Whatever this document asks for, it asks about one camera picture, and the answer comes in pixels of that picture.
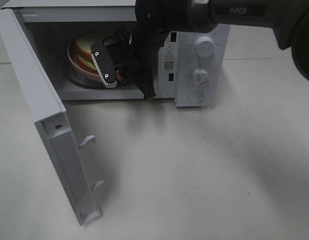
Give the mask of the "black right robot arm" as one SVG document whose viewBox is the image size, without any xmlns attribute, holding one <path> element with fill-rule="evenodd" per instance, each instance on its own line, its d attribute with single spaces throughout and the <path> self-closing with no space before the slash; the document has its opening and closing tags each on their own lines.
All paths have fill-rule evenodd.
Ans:
<svg viewBox="0 0 309 240">
<path fill-rule="evenodd" d="M 169 33 L 209 33 L 226 24 L 272 29 L 309 80 L 309 0 L 138 0 L 134 10 L 135 27 L 118 55 L 129 76 L 142 77 Z"/>
</svg>

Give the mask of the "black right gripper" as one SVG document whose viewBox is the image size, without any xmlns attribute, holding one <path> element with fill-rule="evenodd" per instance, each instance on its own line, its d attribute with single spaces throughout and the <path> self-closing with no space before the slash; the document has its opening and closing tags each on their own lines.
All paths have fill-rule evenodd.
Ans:
<svg viewBox="0 0 309 240">
<path fill-rule="evenodd" d="M 115 69 L 122 68 L 124 72 L 136 73 L 137 63 L 129 52 L 131 34 L 124 27 L 116 28 L 115 37 L 106 37 L 103 45 L 106 47 Z"/>
</svg>

